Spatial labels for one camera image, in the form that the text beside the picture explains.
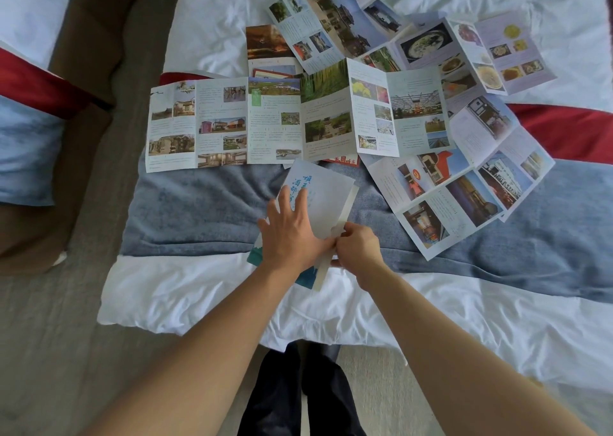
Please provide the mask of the person's left hand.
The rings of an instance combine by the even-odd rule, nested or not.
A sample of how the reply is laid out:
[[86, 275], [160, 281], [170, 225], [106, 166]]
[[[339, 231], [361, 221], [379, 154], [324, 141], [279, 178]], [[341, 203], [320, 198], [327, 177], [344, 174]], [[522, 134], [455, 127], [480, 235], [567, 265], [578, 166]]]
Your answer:
[[269, 219], [272, 234], [262, 239], [262, 265], [284, 272], [290, 283], [318, 260], [318, 237], [312, 231], [308, 216], [308, 188], [300, 189], [292, 209], [293, 216], [280, 216], [279, 196], [270, 200], [266, 218]]

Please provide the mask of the person's right hand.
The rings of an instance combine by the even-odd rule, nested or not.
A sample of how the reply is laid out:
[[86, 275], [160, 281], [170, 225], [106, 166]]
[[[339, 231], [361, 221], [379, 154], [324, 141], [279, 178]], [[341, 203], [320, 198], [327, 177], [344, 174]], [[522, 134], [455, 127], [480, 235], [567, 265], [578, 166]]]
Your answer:
[[366, 292], [393, 273], [383, 260], [378, 237], [368, 226], [360, 225], [359, 243], [340, 243], [338, 237], [335, 250], [332, 266], [348, 270]]

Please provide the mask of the white brochure blue print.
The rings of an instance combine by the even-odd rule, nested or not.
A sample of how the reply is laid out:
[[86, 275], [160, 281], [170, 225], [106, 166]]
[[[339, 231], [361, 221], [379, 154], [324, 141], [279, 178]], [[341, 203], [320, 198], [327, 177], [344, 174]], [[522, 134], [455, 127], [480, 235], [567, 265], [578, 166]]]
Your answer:
[[[342, 234], [359, 190], [355, 179], [313, 162], [296, 159], [283, 185], [289, 187], [292, 209], [295, 207], [294, 200], [298, 192], [303, 188], [308, 190], [308, 216], [316, 237], [336, 238]], [[334, 250], [328, 251], [313, 267], [303, 271], [295, 283], [320, 291], [334, 254]], [[262, 262], [261, 235], [256, 239], [246, 260], [254, 266]]]

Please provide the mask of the person's left forearm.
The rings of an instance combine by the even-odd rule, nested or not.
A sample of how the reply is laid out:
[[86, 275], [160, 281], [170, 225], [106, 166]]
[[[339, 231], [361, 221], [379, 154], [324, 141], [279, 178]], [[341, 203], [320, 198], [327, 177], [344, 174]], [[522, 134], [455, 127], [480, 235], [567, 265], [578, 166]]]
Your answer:
[[303, 270], [263, 262], [80, 436], [215, 436], [267, 324]]

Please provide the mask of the grey blue and red bed runner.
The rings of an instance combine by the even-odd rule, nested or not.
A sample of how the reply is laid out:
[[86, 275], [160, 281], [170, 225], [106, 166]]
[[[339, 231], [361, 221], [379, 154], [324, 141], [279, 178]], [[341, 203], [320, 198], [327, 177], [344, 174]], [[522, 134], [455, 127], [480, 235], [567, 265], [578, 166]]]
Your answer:
[[[556, 296], [613, 304], [613, 114], [510, 104], [555, 160], [552, 171], [505, 222], [494, 222], [431, 261], [393, 216], [364, 166], [325, 162], [356, 179], [350, 221], [370, 226], [401, 273], [441, 272]], [[249, 252], [257, 219], [286, 176], [281, 165], [147, 173], [129, 206], [119, 253], [212, 256]]]

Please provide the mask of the red booklet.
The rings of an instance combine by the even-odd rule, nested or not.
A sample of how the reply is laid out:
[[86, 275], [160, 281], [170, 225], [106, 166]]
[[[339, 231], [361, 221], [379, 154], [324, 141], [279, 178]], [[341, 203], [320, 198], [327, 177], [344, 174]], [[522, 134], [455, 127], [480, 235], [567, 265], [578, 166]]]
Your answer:
[[348, 155], [343, 155], [343, 156], [336, 156], [334, 158], [323, 159], [321, 161], [341, 164], [341, 165], [350, 166], [353, 168], [358, 168], [360, 166], [360, 158], [358, 154], [348, 154]]

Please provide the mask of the unfolded brochure with hotel photos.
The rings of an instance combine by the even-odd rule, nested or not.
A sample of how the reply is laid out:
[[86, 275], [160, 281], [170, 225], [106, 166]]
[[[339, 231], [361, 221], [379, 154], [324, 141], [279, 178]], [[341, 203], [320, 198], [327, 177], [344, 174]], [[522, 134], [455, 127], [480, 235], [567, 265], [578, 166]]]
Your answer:
[[391, 158], [360, 154], [427, 261], [505, 222], [555, 165], [500, 97], [473, 99], [449, 122], [456, 147]]

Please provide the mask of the folded brochure with red border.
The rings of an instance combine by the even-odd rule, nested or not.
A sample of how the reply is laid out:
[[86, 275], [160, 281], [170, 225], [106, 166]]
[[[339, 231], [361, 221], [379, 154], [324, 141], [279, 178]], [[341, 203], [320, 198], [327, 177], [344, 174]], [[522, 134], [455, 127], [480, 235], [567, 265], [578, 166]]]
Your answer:
[[255, 67], [252, 69], [251, 76], [266, 79], [288, 79], [295, 78], [297, 75], [294, 65], [274, 65]]

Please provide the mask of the person's dark trousers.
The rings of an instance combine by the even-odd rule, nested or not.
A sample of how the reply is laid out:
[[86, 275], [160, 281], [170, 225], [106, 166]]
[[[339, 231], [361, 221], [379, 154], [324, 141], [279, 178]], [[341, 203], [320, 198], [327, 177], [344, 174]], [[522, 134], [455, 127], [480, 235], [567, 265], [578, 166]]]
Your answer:
[[300, 436], [306, 396], [311, 436], [366, 436], [348, 379], [337, 364], [340, 345], [297, 342], [269, 350], [241, 418], [237, 436]]

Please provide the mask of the white duvet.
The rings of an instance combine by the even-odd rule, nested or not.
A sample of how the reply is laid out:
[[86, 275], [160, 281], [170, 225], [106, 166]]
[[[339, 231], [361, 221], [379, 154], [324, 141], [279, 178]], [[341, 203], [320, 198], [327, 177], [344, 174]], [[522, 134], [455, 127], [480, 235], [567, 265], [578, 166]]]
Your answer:
[[48, 69], [70, 0], [0, 0], [0, 49]]
[[[613, 11], [607, 0], [383, 1], [401, 14], [489, 17], [518, 10], [557, 79], [515, 94], [509, 103], [613, 114]], [[97, 321], [184, 334], [251, 273], [247, 253], [119, 254]], [[405, 278], [520, 373], [555, 391], [596, 432], [613, 436], [613, 304], [441, 272], [410, 272]]]

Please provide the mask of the folded brochure with brown cover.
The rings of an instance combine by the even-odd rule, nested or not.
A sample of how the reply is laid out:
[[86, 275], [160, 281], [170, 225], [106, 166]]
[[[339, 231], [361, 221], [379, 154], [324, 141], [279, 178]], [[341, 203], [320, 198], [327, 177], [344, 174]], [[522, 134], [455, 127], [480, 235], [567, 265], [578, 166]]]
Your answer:
[[246, 47], [250, 76], [255, 67], [274, 65], [294, 65], [297, 72], [295, 78], [302, 76], [301, 64], [276, 26], [246, 27]]

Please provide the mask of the unfolded brochure with building photos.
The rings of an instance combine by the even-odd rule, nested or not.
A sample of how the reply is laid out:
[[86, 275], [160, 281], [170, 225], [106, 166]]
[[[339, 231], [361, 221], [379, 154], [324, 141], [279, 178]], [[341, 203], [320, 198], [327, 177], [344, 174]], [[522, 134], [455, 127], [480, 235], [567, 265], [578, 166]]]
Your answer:
[[272, 0], [266, 12], [307, 74], [359, 58], [410, 25], [383, 0]]

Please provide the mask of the unfolded brochure with food photos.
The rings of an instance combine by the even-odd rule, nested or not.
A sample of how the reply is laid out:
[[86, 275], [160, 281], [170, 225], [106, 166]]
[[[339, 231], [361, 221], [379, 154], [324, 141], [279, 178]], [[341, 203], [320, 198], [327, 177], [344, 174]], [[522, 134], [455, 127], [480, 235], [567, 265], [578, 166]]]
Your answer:
[[517, 12], [477, 22], [423, 17], [358, 60], [385, 72], [437, 66], [450, 117], [481, 95], [511, 96], [557, 78]]

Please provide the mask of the brown bed base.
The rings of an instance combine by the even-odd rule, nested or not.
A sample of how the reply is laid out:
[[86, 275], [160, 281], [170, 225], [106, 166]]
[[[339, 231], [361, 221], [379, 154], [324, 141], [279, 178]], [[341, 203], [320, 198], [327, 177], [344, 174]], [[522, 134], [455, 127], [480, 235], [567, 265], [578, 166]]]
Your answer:
[[54, 206], [0, 203], [0, 277], [34, 275], [65, 259], [99, 143], [117, 103], [111, 78], [124, 58], [124, 27], [135, 0], [70, 0], [46, 69], [108, 107], [68, 121], [53, 171]]

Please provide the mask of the long unfolded accordion photo brochure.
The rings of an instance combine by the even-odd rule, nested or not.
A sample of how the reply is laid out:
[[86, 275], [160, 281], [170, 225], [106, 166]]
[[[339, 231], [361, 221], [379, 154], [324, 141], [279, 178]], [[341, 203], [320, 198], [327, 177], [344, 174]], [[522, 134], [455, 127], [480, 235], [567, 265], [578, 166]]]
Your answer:
[[151, 89], [148, 173], [292, 164], [455, 146], [437, 67], [385, 72], [342, 59], [299, 77], [186, 79]]

